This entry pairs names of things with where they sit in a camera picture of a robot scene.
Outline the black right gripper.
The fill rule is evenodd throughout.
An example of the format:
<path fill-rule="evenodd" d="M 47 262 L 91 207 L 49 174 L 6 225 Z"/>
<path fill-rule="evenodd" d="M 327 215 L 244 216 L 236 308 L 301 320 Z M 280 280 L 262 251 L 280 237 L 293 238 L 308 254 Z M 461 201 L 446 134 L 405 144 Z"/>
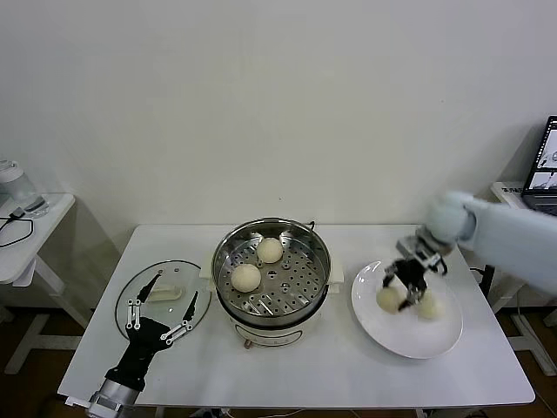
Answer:
<path fill-rule="evenodd" d="M 382 287 L 389 287 L 395 277 L 406 287 L 406 297 L 400 302 L 399 311 L 419 304 L 425 296 L 427 290 L 425 271 L 426 269 L 416 259 L 397 259 L 386 267 Z"/>

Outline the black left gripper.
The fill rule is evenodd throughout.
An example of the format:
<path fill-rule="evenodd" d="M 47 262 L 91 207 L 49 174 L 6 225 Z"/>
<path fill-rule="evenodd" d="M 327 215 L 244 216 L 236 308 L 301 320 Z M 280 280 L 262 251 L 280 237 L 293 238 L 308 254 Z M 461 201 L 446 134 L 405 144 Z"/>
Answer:
<path fill-rule="evenodd" d="M 157 273 L 138 295 L 127 302 L 125 328 L 128 330 L 128 347 L 119 363 L 107 371 L 105 378 L 133 390 L 144 390 L 145 376 L 155 354 L 169 348 L 175 340 L 182 338 L 192 329 L 198 291 L 194 293 L 182 320 L 172 328 L 165 324 L 141 316 L 141 306 L 146 302 L 158 279 Z"/>

